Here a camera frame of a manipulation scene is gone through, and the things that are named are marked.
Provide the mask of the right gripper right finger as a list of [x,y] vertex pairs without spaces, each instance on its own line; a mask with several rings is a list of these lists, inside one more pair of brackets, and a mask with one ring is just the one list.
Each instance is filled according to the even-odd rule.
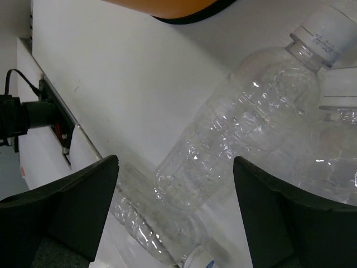
[[356,267],[356,207],[311,194],[243,157],[235,189],[253,267]]

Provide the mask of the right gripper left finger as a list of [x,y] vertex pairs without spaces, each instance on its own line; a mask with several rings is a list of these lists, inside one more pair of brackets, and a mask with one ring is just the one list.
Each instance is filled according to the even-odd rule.
[[1,200],[1,267],[89,267],[118,173],[118,158],[109,155]]

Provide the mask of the clear bottle white cap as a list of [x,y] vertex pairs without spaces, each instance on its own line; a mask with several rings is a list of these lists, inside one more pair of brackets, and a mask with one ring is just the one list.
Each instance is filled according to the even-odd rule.
[[320,5],[290,37],[248,55],[199,109],[155,172],[163,205],[200,208],[232,178],[235,157],[259,162],[315,119],[322,71],[356,44],[356,2]]
[[356,205],[356,67],[327,71],[321,82],[322,118],[305,130],[290,173],[292,184]]

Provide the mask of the clear bottle front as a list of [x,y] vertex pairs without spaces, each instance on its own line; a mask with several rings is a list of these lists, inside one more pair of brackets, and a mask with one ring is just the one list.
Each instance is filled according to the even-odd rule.
[[167,266],[213,267],[206,232],[199,219],[171,210],[156,198],[153,182],[121,163],[110,212],[128,234]]

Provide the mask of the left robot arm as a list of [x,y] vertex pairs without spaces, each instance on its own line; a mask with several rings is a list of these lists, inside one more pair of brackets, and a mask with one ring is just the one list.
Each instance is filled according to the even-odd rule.
[[1,95],[1,146],[19,152],[18,138],[28,130],[52,126],[59,109],[51,100],[21,102],[19,97]]

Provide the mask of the orange cylindrical bin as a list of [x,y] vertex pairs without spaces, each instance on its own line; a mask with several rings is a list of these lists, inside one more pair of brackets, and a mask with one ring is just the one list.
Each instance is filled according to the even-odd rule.
[[235,0],[107,0],[108,3],[148,14],[172,24],[188,25],[210,18]]

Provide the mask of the shiny white tape sheet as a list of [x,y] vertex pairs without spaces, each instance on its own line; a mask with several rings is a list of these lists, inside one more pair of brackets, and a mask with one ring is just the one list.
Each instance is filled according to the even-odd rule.
[[69,156],[73,171],[79,171],[103,158],[79,124],[73,130]]

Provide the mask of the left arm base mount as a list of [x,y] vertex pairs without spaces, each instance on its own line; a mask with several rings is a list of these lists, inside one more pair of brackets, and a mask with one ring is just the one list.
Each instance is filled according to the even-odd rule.
[[63,158],[71,167],[70,148],[77,120],[45,74],[41,75],[38,89],[41,92],[39,100],[50,102],[55,106],[55,122],[50,128],[61,146]]

